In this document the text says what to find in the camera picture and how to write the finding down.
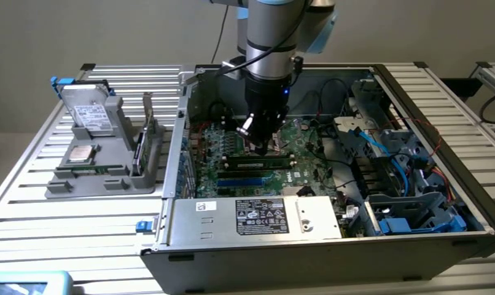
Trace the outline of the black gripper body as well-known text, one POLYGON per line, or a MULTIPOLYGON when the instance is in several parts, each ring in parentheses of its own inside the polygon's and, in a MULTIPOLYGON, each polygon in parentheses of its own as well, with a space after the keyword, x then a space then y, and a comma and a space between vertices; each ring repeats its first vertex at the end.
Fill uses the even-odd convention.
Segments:
POLYGON ((291 77, 285 76, 280 79, 245 77, 245 102, 249 114, 288 112, 291 77))

